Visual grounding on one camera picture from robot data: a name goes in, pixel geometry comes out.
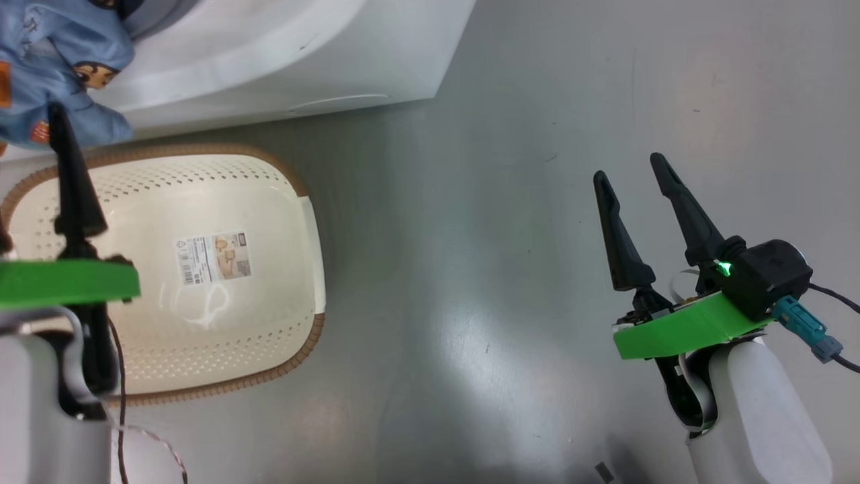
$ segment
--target stainless steel surface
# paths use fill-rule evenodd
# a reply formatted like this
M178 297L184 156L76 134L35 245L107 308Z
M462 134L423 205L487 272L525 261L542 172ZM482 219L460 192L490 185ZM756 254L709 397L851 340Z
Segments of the stainless steel surface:
M694 482L657 369L613 348L631 294L611 291L591 176L611 177L664 294L685 262L658 150L723 234L790 240L856 295L859 22L851 0L482 0L434 100L176 139L301 175L328 317L290 375L130 423L191 482L592 484L602 461ZM860 359L857 316L804 301ZM857 379L779 327L766 341L836 482L860 480ZM178 482L165 450L127 442L133 483Z

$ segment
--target barcode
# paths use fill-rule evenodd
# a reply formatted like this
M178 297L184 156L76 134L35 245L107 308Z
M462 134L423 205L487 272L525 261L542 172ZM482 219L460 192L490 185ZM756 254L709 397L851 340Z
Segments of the barcode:
M236 261L236 271L243 276L251 275L251 262L247 260Z
M191 271L190 259L187 253L179 255L179 271L182 273L182 280L186 284L194 284L194 274Z

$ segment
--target blue connector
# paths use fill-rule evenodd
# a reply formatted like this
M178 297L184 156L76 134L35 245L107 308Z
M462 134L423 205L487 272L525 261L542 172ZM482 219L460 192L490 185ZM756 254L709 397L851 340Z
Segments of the blue connector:
M822 363L829 362L833 355L842 351L842 344L833 336L827 336L827 326L789 295L777 301L773 307L773 318L782 323L785 329L801 337Z

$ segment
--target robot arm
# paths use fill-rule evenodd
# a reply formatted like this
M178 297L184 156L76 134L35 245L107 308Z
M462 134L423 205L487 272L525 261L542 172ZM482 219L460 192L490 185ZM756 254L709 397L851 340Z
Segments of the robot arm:
M53 262L0 260L0 481L100 484L110 479L110 424L101 399L117 386L107 303L140 295L122 256L100 260L87 238L108 229L60 105L51 112L65 248ZM11 240L0 236L0 253ZM20 334L63 317L72 334Z
M700 484L828 484L830 457L776 357L761 342L773 320L800 336L822 363L842 345L797 300L812 269L791 244L752 248L724 239L659 153L651 166L673 205L699 269L697 297L672 304L657 293L639 257L606 174L594 175L612 286L634 289L633 310L613 327L623 359L653 359L684 427Z

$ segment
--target cream plastic basket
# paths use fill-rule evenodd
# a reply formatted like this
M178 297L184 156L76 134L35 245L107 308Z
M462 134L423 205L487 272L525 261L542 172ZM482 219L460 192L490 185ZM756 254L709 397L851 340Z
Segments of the cream plastic basket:
M87 160L109 230L142 296L109 306L130 405L222 394L266 382L310 354L325 319L323 257L304 186L245 146L165 146ZM23 259L63 239L56 168L18 183L0 207Z

